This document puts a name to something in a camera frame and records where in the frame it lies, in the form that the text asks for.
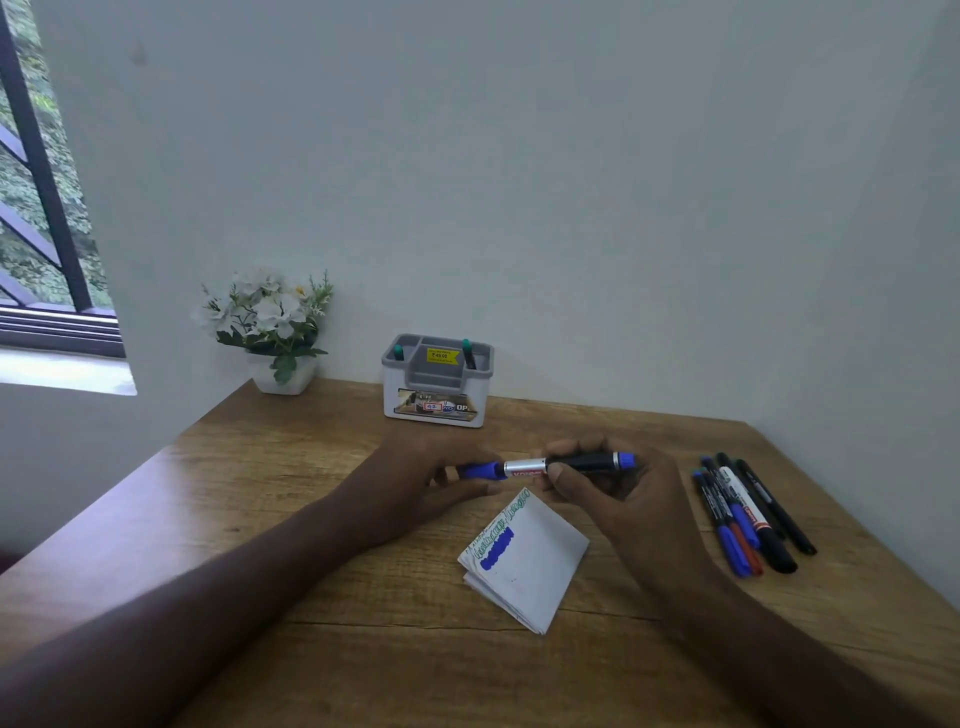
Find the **pen holder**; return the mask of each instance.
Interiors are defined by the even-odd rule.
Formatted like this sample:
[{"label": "pen holder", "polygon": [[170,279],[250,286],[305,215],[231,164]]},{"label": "pen holder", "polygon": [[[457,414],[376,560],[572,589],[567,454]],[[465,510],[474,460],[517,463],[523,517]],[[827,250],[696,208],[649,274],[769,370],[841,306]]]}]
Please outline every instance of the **pen holder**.
[{"label": "pen holder", "polygon": [[[396,358],[396,347],[403,359]],[[399,420],[481,427],[493,376],[493,347],[472,342],[475,369],[463,340],[401,333],[384,352],[383,414]]]}]

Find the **blue ink mark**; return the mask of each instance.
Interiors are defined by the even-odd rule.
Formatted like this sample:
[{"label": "blue ink mark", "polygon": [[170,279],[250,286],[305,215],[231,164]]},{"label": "blue ink mark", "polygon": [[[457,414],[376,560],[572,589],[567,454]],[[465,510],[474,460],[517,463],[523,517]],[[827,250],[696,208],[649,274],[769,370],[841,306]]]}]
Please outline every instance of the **blue ink mark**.
[{"label": "blue ink mark", "polygon": [[490,550],[487,551],[487,555],[484,557],[483,561],[480,562],[480,566],[483,567],[484,571],[489,571],[493,568],[496,560],[500,558],[500,554],[507,550],[507,544],[513,538],[514,532],[510,530],[509,526],[503,531],[503,533],[496,537],[496,541],[493,542]]}]

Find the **white paper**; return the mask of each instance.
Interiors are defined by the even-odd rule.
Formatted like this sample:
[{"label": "white paper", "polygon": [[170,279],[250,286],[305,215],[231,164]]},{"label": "white paper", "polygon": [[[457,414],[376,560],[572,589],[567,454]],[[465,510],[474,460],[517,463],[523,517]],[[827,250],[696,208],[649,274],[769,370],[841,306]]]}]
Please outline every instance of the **white paper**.
[{"label": "white paper", "polygon": [[527,488],[460,558],[464,580],[537,634],[546,634],[589,541]]}]

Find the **white wall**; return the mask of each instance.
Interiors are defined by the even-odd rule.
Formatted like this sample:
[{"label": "white wall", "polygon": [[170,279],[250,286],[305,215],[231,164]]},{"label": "white wall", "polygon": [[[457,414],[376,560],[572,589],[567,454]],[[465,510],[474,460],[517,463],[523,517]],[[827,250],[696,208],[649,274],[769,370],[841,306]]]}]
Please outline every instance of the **white wall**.
[{"label": "white wall", "polygon": [[426,331],[496,394],[752,419],[943,6],[34,2],[140,394],[0,387],[22,546],[244,378],[187,313],[251,262],[330,270],[331,376]]},{"label": "white wall", "polygon": [[957,79],[953,5],[756,424],[960,605]]}]

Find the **flower pot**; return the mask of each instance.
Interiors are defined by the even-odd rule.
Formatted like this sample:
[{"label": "flower pot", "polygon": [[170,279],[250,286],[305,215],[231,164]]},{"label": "flower pot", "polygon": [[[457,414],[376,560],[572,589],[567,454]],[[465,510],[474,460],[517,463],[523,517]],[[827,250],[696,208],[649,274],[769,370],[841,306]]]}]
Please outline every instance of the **flower pot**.
[{"label": "flower pot", "polygon": [[280,384],[274,378],[276,370],[270,368],[274,359],[276,357],[272,355],[247,352],[247,364],[253,383],[257,389],[268,395],[298,395],[306,389],[317,373],[317,359],[312,356],[298,356],[297,369],[291,375],[290,381]]}]

